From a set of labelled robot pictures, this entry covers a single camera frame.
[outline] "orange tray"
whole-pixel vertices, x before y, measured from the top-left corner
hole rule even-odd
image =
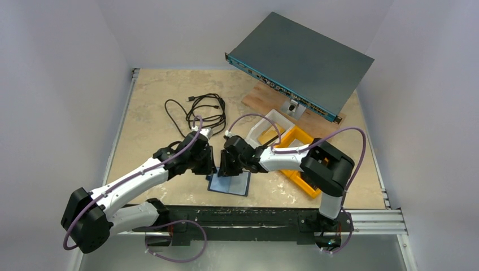
[[[301,141],[303,144],[310,144],[313,142],[314,138],[312,138],[305,131],[301,130],[299,127],[294,126],[287,134],[284,135],[284,137],[281,138],[281,144],[277,145],[276,147],[287,148],[295,139]],[[315,198],[321,193],[321,190],[313,189],[308,183],[301,179],[301,173],[299,171],[282,170],[281,173],[296,183],[296,185],[303,189],[303,191],[306,192],[306,194],[308,194],[310,197]]]

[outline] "coiled black cable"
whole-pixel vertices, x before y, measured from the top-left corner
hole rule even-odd
[[[211,104],[201,104],[201,105],[199,105],[199,103],[205,98],[216,99],[218,101],[218,105],[211,105]],[[167,108],[167,103],[168,102],[174,102],[181,107],[181,109],[185,113],[185,120],[188,123],[188,127],[190,129],[191,129],[191,124],[193,123],[193,120],[196,116],[195,113],[194,113],[194,111],[196,109],[201,108],[201,107],[213,107],[213,108],[216,108],[216,109],[221,108],[221,114],[217,114],[217,115],[213,115],[213,116],[203,118],[203,123],[204,123],[203,128],[214,129],[216,127],[223,126],[221,128],[221,130],[218,130],[216,132],[213,131],[213,136],[221,133],[226,128],[226,113],[225,113],[226,104],[225,104],[224,100],[222,99],[222,97],[220,97],[218,94],[208,93],[208,94],[200,95],[200,96],[197,96],[197,97],[192,96],[192,97],[188,98],[188,101],[189,102],[193,101],[193,104],[191,105],[191,109],[188,112],[185,110],[185,108],[178,101],[176,101],[174,99],[168,99],[168,100],[165,101],[165,104],[164,104],[166,114],[169,116],[171,121],[173,121],[173,124],[175,125],[178,132],[180,132],[181,136],[185,137],[185,135],[181,132],[180,127],[178,127],[178,125],[176,124],[176,121],[173,119],[173,117],[168,112],[168,108]]]

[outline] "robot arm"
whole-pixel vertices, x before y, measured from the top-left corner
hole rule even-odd
[[[319,188],[323,195],[319,214],[335,220],[341,210],[346,184],[354,167],[353,160],[328,142],[311,148],[309,145],[297,148],[251,147],[243,138],[227,137],[221,151],[219,176],[235,176],[243,169],[253,173],[270,172],[280,169],[301,171],[301,177],[310,185]]]
[[[192,130],[182,142],[160,148],[124,177],[89,193],[83,188],[72,193],[62,217],[62,227],[83,253],[96,250],[110,235],[163,224],[158,220],[166,209],[157,199],[122,208],[144,191],[185,173],[187,169],[203,175],[216,172],[213,149],[208,144],[212,131],[202,129],[195,140],[198,128]],[[70,248],[66,241],[64,246]]]

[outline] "beige table surface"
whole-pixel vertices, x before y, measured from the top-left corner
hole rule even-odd
[[[159,148],[173,141],[182,140],[181,135],[165,113],[163,104],[175,99],[186,110],[191,102],[189,96],[218,93],[226,102],[227,123],[252,109],[241,103],[241,99],[258,81],[241,71],[232,70],[172,70],[141,69],[133,91],[117,149],[114,154],[108,183],[127,174],[144,163]],[[206,99],[205,103],[215,103]],[[179,106],[168,103],[170,114],[175,118],[183,133],[188,133],[184,113]],[[214,108],[201,108],[202,116],[220,112]],[[341,127],[364,128],[363,115],[357,94],[354,93],[344,106],[346,114]],[[246,117],[234,128],[233,133],[245,137],[251,127],[259,121],[257,117]],[[224,138],[218,134],[210,140],[214,147],[215,163],[219,166],[220,150]],[[330,143],[358,161],[362,140],[356,131],[340,133]],[[137,197],[132,203],[142,203],[148,198],[158,198],[164,204],[208,205],[208,206],[256,206],[256,207],[318,207],[321,195],[311,199],[280,172],[251,175],[248,196],[236,196],[207,190],[205,176],[186,172],[170,181],[153,187]],[[363,165],[347,193],[346,208],[384,209],[381,188],[375,164],[368,145]]]

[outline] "white wall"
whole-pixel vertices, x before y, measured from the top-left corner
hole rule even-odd
[[[93,0],[6,0],[0,75],[0,269],[65,270],[60,218],[101,183],[130,71]]]
[[[229,68],[230,52],[275,11],[361,52],[393,0],[97,0],[130,65]]]
[[[478,270],[479,2],[395,1],[360,99],[420,270]]]

